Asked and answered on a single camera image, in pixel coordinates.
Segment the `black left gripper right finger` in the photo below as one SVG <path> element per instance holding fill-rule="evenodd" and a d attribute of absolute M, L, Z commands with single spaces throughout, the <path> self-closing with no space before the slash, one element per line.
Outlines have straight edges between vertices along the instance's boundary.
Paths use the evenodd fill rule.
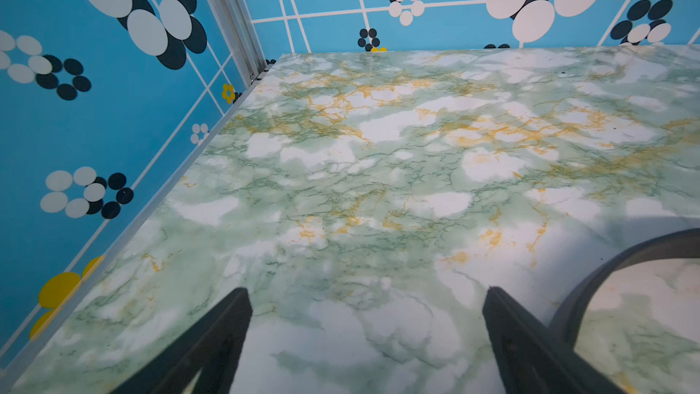
<path fill-rule="evenodd" d="M 506 392 L 622 392 L 502 288 L 488 290 L 482 313 Z"/>

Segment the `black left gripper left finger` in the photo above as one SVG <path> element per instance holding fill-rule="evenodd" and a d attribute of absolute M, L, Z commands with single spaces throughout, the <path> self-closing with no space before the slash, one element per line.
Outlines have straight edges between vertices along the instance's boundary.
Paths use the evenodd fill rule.
<path fill-rule="evenodd" d="M 113 390 L 115 393 L 228 393 L 253 315 L 239 287 L 165 350 Z"/>

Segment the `black belt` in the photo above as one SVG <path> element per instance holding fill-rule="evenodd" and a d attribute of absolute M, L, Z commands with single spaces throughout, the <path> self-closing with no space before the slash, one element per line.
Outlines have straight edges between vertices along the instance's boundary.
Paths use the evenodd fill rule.
<path fill-rule="evenodd" d="M 657 260 L 698 258 L 698 228 L 659 236 L 626 249 L 585 277 L 563 300 L 549 324 L 552 335 L 575 347 L 590 302 L 614 272 Z"/>

